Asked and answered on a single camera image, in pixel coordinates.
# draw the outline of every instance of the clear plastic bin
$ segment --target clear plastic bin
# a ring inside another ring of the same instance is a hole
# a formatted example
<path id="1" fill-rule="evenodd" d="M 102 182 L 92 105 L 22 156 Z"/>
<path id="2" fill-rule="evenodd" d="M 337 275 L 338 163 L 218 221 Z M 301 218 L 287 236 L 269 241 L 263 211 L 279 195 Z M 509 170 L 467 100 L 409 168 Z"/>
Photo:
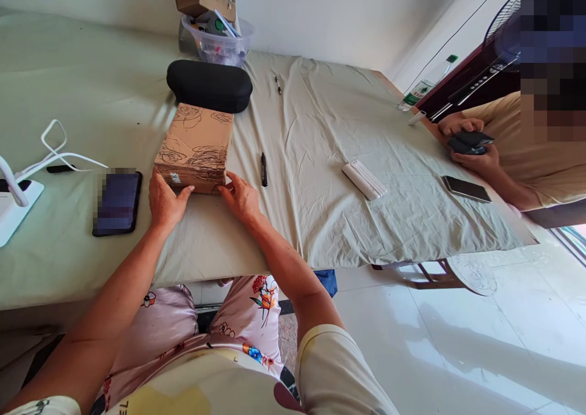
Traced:
<path id="1" fill-rule="evenodd" d="M 202 32 L 189 24 L 191 19 L 189 15 L 183 15 L 181 22 L 183 27 L 193 36 L 202 61 L 237 67 L 241 67 L 244 64 L 250 47 L 250 39 L 255 33 L 255 28 L 252 24 L 240 19 L 240 33 L 242 36 L 232 38 Z"/>

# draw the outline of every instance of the fan grille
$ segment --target fan grille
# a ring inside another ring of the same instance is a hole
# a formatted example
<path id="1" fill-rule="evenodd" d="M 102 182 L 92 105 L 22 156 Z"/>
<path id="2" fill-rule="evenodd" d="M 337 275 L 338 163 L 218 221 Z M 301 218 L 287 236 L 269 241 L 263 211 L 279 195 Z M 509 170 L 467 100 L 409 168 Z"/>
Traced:
<path id="1" fill-rule="evenodd" d="M 482 43 L 482 51 L 487 56 L 488 63 L 495 70 L 517 72 L 520 69 L 520 50 L 515 53 L 502 54 L 494 48 L 496 40 L 505 31 L 507 25 L 510 25 L 511 18 L 520 14 L 520 10 L 521 0 L 508 0 L 496 17 L 494 17 L 493 22 L 487 30 L 486 37 Z"/>

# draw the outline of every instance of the light green tablecloth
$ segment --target light green tablecloth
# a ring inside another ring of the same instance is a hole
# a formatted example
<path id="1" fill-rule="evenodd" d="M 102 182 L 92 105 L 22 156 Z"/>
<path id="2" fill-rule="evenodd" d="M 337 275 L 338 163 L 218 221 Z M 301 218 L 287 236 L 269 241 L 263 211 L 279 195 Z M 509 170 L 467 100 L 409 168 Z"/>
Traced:
<path id="1" fill-rule="evenodd" d="M 165 74 L 176 39 L 36 13 L 0 16 L 0 154 L 15 171 L 46 154 L 59 119 L 65 150 L 145 175 L 137 229 L 91 235 L 91 173 L 33 179 L 45 191 L 0 249 L 0 309 L 87 298 L 150 221 L 148 177 L 174 102 Z M 255 91 L 236 115 L 228 168 L 259 187 L 261 207 L 315 269 L 429 261 L 523 245 L 499 210 L 448 194 L 440 177 L 470 176 L 367 70 L 251 52 Z M 283 96 L 277 93 L 278 74 Z M 269 186 L 260 188 L 261 152 Z M 359 159 L 389 188 L 368 202 L 341 173 Z M 85 166 L 81 161 L 72 161 Z M 194 195 L 167 242 L 154 285 L 265 272 L 258 246 L 219 197 Z"/>

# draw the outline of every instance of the white wall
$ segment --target white wall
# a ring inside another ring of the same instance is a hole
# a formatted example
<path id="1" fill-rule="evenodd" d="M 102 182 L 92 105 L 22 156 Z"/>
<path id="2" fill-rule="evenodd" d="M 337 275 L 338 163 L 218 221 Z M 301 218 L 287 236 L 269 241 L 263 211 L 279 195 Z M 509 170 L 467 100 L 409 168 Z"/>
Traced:
<path id="1" fill-rule="evenodd" d="M 399 87 L 418 43 L 454 0 L 237 0 L 255 49 L 382 70 Z M 0 0 L 0 6 L 176 34 L 175 0 Z M 413 60 L 424 65 L 427 60 Z"/>
<path id="2" fill-rule="evenodd" d="M 386 65 L 382 67 L 387 77 L 392 78 L 398 88 L 407 92 L 410 85 L 418 79 L 423 79 L 427 69 L 431 70 L 435 65 L 445 60 L 451 54 L 458 55 L 460 63 L 466 56 L 472 53 L 482 44 L 487 29 L 495 15 L 507 0 L 488 0 L 479 11 L 466 23 L 466 25 L 454 36 L 439 54 L 433 58 L 429 67 L 418 76 L 425 64 L 432 59 L 437 50 L 457 31 L 457 29 L 470 17 L 476 8 L 484 0 L 455 0 L 422 38 L 417 47 L 411 52 L 402 65 Z"/>

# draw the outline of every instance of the phone screen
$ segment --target phone screen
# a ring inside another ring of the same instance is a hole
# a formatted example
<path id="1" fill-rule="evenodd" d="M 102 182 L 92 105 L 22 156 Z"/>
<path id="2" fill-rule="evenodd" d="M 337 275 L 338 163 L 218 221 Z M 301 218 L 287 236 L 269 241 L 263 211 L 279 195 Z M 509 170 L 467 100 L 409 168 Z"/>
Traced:
<path id="1" fill-rule="evenodd" d="M 142 174 L 108 174 L 98 197 L 98 212 L 93 219 L 96 237 L 130 233 L 136 226 Z"/>
<path id="2" fill-rule="evenodd" d="M 443 179 L 447 189 L 454 194 L 484 201 L 485 203 L 492 203 L 487 190 L 480 185 L 450 176 L 443 176 Z"/>

